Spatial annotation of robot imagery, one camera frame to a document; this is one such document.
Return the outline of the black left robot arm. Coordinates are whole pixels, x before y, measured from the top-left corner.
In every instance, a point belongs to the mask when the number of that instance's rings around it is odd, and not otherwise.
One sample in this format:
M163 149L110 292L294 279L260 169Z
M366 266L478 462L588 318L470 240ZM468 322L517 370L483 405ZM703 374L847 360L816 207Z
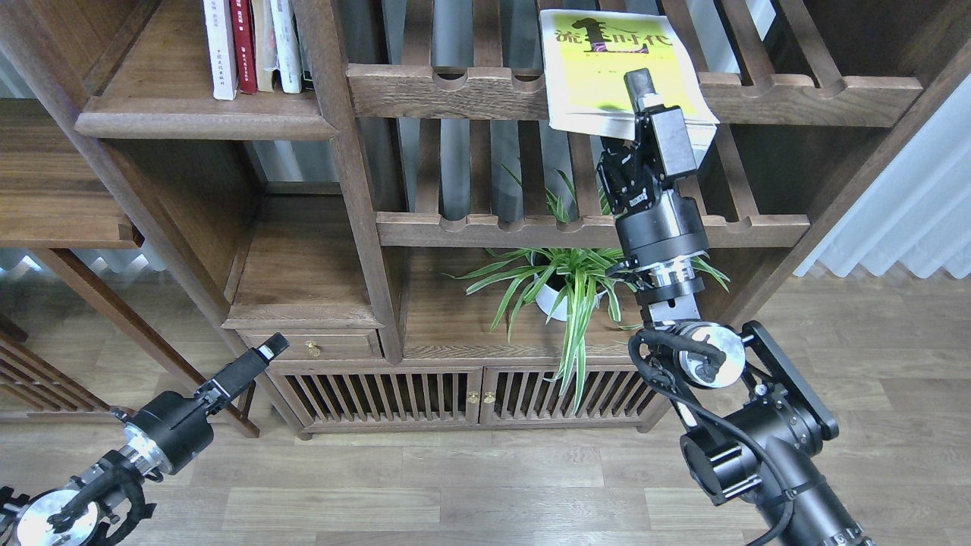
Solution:
M275 333L246 350L192 394L166 391L135 413L115 408L126 443L109 450L84 474L63 488L28 497L2 489L2 534L20 545L115 545L156 505L146 501L142 484L160 482L184 469L214 439L209 416L228 408L268 364L289 346Z

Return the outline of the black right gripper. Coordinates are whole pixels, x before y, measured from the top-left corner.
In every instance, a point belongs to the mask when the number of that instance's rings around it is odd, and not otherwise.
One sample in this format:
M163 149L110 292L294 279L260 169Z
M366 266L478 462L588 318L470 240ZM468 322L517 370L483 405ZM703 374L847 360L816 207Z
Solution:
M646 68L624 74L635 114L635 139L601 138L598 173L614 215L628 269L707 252L709 242L698 206L682 196L677 182L697 165L679 107L663 107Z

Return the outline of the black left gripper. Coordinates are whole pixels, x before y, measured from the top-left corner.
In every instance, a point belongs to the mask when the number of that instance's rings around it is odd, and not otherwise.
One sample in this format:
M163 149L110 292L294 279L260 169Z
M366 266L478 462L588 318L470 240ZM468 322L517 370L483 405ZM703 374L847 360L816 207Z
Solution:
M124 420L124 455L143 475L178 473L214 439L208 416L228 407L288 348L288 339L274 333L201 384L192 398L164 391Z

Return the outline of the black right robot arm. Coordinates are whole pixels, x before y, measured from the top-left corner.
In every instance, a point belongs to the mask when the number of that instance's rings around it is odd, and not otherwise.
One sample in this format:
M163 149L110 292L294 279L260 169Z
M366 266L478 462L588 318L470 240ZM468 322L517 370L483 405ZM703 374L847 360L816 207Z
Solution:
M704 321L693 258L709 248L698 206L677 187L696 162L683 113L666 107L646 69L624 77L631 144L604 138L598 173L622 258L610 277L634 286L644 325L629 356L684 426L680 449L714 505L755 504L757 545L870 545L812 457L838 422L759 322L741 331Z

